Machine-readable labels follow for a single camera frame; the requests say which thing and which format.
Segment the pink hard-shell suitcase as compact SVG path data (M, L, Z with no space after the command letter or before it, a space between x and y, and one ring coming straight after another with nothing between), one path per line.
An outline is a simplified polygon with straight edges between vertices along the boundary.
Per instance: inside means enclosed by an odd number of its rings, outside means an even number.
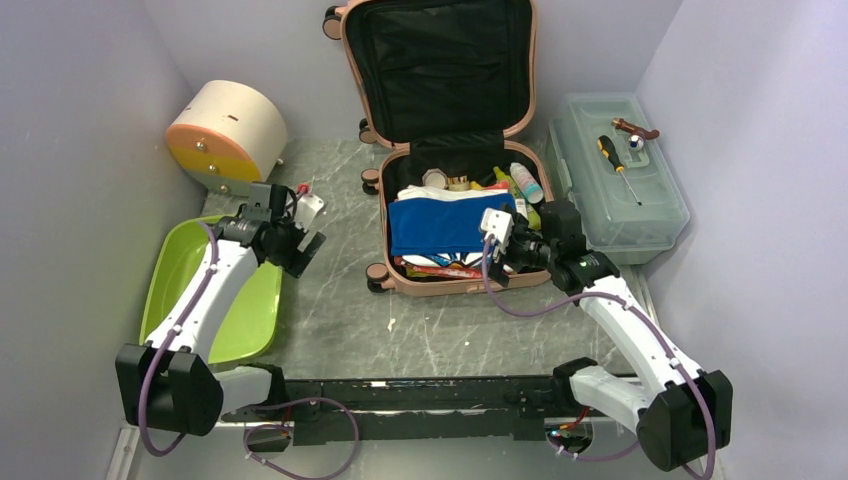
M388 206L438 168L481 184L523 164L554 197L549 175L517 141L537 106L538 15L531 1L349 1L330 6L324 34L342 43L363 105L360 140L389 155L362 173L379 199L382 257L368 266L369 290L409 296L477 293L478 279L419 276L394 264L441 266L435 255L391 256Z

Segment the red white patterned cloth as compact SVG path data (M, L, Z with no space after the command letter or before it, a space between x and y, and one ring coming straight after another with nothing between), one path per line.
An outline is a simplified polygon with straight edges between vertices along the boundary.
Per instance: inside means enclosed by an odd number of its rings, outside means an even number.
M401 257L394 258L394 264L405 268L408 272L412 272L419 276L449 278L449 279L482 279L484 277L480 270L469 268L454 268L442 266L426 266L414 265L403 260Z

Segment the blue cloth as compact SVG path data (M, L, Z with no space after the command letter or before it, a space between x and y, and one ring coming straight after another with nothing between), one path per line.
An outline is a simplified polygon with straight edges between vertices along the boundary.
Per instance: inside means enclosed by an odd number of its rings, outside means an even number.
M509 193L443 201L400 200L388 206L391 256L481 253L485 210L515 208Z

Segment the green plastic tray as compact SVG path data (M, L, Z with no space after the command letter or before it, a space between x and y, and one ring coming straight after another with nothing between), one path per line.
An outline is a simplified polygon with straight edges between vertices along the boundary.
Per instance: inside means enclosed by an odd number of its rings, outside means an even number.
M190 284L208 244L201 221L214 224L219 216L186 220L165 237L149 285L139 341L160 325ZM261 354L274 339L283 272L263 264L242 287L211 346L208 363L223 364Z

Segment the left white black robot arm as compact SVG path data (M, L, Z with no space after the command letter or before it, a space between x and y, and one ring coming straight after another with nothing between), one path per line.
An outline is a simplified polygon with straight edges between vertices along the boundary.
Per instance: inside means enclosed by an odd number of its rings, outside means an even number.
M272 420L287 406L281 368L237 366L213 372L210 354L225 317L264 266L298 278L326 240L309 228L325 201L308 188L255 182L237 212L201 220L204 253L187 287L160 324L115 359L128 423L143 434L204 436L220 417L249 407Z

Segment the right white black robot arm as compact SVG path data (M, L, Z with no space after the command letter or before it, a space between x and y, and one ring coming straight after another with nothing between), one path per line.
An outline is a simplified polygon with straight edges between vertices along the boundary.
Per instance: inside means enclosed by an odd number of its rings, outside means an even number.
M596 410L629 430L636 447L658 469L677 468L694 479L711 479L717 453L730 442L733 386L720 370L706 371L686 355L635 299L615 263L590 250L576 207L567 200L542 206L542 228L508 205L485 209L479 230L482 276L487 294L507 287L506 267L543 269L574 304L614 342L633 368L631 383L588 358L553 373L551 401L574 415Z

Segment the white printed cloth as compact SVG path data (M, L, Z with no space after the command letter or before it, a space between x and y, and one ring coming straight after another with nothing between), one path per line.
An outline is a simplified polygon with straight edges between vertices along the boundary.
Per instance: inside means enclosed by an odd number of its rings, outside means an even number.
M412 200L412 199L430 199L444 202L459 201L466 199L476 199L495 195L509 195L507 189L490 189L490 190L465 190L452 191L448 189L438 189L430 186L413 186L410 185L398 192L396 200Z

